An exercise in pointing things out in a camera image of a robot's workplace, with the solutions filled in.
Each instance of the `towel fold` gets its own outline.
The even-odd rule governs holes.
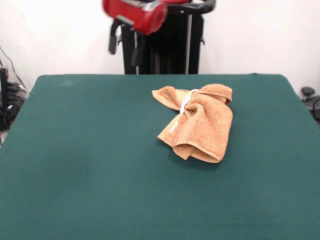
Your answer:
[[[180,113],[164,128],[158,138],[187,160],[188,157],[219,163],[227,149],[233,113],[227,106],[232,89],[210,84],[192,91],[166,86],[152,91],[163,105]]]

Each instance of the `folded towel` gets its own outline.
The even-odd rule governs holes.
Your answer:
[[[152,91],[163,105],[180,111],[159,134],[158,138],[187,160],[219,163],[227,149],[233,113],[227,106],[232,101],[232,89],[222,84],[210,84],[192,91],[166,86]]]

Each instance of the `green felt surface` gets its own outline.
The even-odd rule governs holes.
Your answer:
[[[233,88],[220,164],[151,90]],[[319,240],[320,131],[279,75],[42,76],[0,149],[0,240]]]

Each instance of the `black cable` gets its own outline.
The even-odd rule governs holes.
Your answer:
[[[16,78],[18,79],[18,81],[21,83],[21,85],[25,88],[26,88],[26,85],[22,82],[21,78],[18,76],[17,72],[16,72],[16,69],[15,69],[15,66],[14,66],[14,62],[11,60],[11,58],[6,54],[6,52],[2,49],[1,45],[0,45],[0,51],[3,53],[3,55],[10,61],[11,63],[11,68],[16,76]]]

